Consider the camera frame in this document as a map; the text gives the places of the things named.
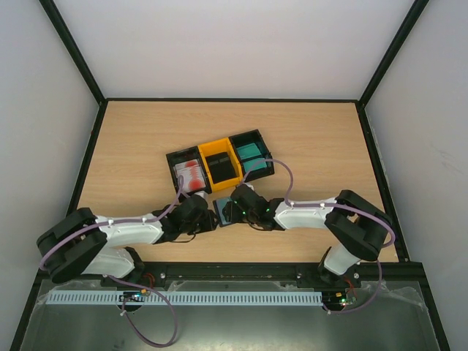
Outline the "dark blue card holder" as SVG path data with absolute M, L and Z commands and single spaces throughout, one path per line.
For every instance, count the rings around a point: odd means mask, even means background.
M 238 218 L 231 214 L 232 200 L 230 197 L 221 197 L 213 201 L 214 211 L 219 220 L 220 227 L 227 227 L 238 222 Z

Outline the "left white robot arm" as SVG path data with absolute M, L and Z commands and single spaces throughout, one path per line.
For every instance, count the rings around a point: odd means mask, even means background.
M 199 194 L 135 217 L 97 216 L 79 208 L 37 239 L 39 267 L 56 284 L 86 274 L 124 278 L 140 262 L 135 244 L 174 242 L 182 234 L 211 232 L 218 222 Z

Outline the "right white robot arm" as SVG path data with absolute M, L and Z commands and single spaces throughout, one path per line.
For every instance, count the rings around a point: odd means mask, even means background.
M 320 281 L 337 285 L 361 261 L 376 262 L 396 235 L 390 217 L 357 193 L 345 189 L 326 200 L 266 200 L 250 185 L 235 188 L 220 214 L 229 224 L 244 223 L 257 230 L 327 229 L 338 241 L 323 255 Z

